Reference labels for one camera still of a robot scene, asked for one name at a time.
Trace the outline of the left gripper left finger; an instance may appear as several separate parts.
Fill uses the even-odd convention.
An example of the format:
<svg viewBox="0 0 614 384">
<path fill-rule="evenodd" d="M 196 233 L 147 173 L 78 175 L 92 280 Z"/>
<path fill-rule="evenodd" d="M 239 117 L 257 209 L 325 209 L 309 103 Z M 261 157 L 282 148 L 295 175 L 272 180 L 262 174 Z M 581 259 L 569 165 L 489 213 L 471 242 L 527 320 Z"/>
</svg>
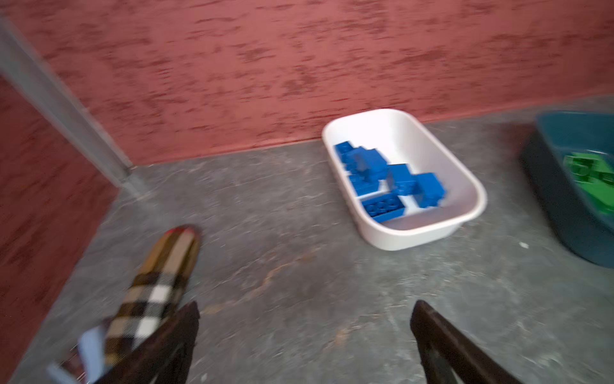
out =
<svg viewBox="0 0 614 384">
<path fill-rule="evenodd" d="M 186 304 L 98 382 L 185 383 L 193 358 L 199 320 L 196 302 Z"/>
</svg>

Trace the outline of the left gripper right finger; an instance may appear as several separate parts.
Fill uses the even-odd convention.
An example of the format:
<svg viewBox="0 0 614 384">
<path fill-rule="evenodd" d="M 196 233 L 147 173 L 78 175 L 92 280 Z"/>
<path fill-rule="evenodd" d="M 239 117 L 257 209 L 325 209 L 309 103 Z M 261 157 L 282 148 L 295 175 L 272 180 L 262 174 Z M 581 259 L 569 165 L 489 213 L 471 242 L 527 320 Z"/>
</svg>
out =
<svg viewBox="0 0 614 384">
<path fill-rule="evenodd" d="M 410 328 L 428 384 L 520 382 L 424 300 L 416 302 Z"/>
</svg>

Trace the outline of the blue lego long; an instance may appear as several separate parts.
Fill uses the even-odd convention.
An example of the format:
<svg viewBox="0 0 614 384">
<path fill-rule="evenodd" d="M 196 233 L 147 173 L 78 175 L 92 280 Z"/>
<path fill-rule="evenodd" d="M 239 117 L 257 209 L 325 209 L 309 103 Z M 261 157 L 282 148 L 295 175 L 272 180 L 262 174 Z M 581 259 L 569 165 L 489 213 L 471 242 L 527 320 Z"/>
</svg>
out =
<svg viewBox="0 0 614 384">
<path fill-rule="evenodd" d="M 405 213 L 405 205 L 396 194 L 378 195 L 361 204 L 369 217 L 378 223 L 397 219 Z"/>
</svg>

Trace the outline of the small blue lego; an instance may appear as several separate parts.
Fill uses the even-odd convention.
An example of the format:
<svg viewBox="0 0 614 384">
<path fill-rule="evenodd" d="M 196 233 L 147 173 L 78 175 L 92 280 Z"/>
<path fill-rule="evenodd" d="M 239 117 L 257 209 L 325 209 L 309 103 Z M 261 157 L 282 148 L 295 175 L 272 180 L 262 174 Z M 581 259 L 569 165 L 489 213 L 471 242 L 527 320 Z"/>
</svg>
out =
<svg viewBox="0 0 614 384">
<path fill-rule="evenodd" d="M 337 155 L 343 158 L 348 152 L 354 150 L 353 145 L 349 141 L 341 142 L 334 146 Z"/>
</svg>

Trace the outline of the green lego square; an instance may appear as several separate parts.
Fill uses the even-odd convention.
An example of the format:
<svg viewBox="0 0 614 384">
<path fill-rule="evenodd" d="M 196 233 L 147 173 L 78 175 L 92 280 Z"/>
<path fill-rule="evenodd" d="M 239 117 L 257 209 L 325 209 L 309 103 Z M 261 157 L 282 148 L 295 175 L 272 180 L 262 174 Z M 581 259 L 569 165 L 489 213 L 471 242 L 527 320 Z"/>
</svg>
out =
<svg viewBox="0 0 614 384">
<path fill-rule="evenodd" d="M 563 163 L 576 182 L 590 183 L 593 181 L 593 167 L 597 163 L 596 155 L 570 154 L 564 157 Z"/>
</svg>

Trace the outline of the plaid brown cylinder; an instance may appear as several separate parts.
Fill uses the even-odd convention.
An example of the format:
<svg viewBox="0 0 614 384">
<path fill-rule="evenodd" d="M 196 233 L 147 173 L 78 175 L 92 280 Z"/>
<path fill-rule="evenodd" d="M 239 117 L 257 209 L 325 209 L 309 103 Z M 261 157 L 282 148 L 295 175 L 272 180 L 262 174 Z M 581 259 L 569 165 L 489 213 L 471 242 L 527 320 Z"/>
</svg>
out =
<svg viewBox="0 0 614 384">
<path fill-rule="evenodd" d="M 177 310 L 199 251 L 199 235 L 190 226 L 168 230 L 155 243 L 106 333 L 106 368 L 135 351 Z"/>
</svg>

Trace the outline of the teal rectangular container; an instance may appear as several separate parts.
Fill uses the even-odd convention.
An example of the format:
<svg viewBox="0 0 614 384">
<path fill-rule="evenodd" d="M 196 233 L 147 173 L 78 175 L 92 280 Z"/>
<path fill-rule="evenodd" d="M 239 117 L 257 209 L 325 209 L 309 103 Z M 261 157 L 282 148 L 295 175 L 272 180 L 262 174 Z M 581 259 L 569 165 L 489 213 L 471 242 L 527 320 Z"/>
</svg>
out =
<svg viewBox="0 0 614 384">
<path fill-rule="evenodd" d="M 596 155 L 595 171 L 613 173 L 613 116 L 556 111 L 539 115 L 521 152 L 555 235 L 573 253 L 602 267 L 613 266 L 613 214 L 602 214 L 566 165 L 570 154 Z"/>
</svg>

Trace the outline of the white rectangular container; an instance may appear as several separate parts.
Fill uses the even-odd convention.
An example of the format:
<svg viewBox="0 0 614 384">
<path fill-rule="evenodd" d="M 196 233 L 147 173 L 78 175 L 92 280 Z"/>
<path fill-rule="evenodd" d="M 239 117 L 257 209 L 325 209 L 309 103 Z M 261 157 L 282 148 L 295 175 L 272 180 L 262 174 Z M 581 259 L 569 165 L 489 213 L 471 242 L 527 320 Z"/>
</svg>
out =
<svg viewBox="0 0 614 384">
<path fill-rule="evenodd" d="M 431 243 L 486 208 L 483 185 L 406 112 L 380 109 L 338 118 L 321 137 L 354 222 L 376 248 Z"/>
</svg>

